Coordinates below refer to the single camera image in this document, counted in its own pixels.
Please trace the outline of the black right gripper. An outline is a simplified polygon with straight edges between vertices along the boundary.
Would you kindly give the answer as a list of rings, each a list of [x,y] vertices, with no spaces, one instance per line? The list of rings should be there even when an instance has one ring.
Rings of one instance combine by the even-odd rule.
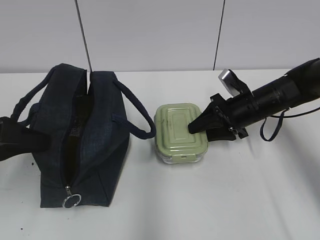
[[[207,131],[207,140],[234,141],[246,138],[246,126],[255,113],[251,93],[240,94],[225,100],[219,93],[210,97],[211,103],[188,125],[191,134]]]

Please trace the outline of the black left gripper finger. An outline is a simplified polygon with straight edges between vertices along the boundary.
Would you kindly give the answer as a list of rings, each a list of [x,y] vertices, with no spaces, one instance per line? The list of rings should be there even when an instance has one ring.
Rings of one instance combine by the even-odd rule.
[[[48,150],[50,136],[31,130],[9,117],[0,118],[0,161],[25,154]]]

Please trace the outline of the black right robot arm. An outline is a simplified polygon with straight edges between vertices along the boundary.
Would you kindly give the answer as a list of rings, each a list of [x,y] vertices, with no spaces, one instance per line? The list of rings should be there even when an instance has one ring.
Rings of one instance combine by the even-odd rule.
[[[259,130],[260,137],[273,141],[278,135],[286,112],[320,97],[320,60],[309,60],[286,72],[280,78],[251,91],[230,69],[218,76],[232,95],[224,99],[219,93],[210,97],[207,108],[188,125],[191,134],[205,132],[208,141],[234,141],[246,138],[246,127],[267,118],[276,118],[278,123],[270,138]]]

